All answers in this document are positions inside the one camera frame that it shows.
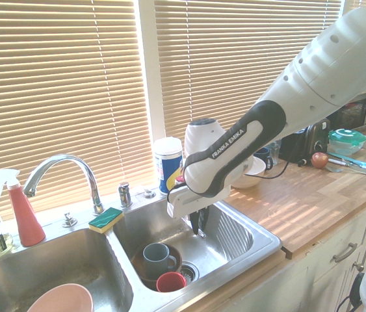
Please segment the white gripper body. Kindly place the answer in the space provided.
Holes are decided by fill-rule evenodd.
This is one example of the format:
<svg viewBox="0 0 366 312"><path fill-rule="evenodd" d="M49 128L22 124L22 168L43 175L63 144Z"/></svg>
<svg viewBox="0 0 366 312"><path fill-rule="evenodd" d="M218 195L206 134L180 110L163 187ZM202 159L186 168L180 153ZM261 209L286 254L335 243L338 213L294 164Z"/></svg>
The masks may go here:
<svg viewBox="0 0 366 312"><path fill-rule="evenodd" d="M183 186L171 191L167 199L167 213L171 218L182 218L216 202L226 199L230 186L223 188L216 196L206 198Z"/></svg>

